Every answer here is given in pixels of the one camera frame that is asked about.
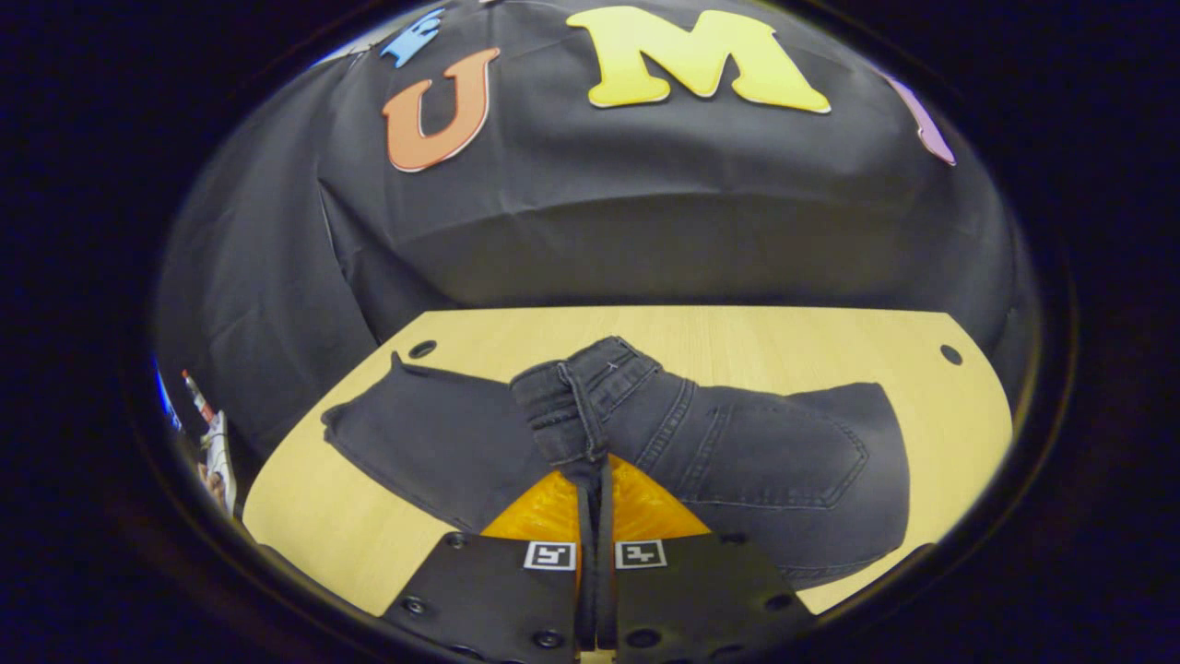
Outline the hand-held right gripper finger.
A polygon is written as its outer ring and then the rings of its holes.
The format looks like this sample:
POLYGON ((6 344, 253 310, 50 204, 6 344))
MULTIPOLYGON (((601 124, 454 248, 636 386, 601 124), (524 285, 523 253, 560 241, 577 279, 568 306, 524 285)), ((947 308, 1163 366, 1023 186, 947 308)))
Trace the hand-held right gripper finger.
POLYGON ((742 532, 714 532, 618 456, 603 475, 599 646, 620 663, 749 663, 817 618, 742 532))
POLYGON ((573 663, 597 642, 601 467, 552 472, 483 532, 448 532, 384 622, 463 663, 573 663))

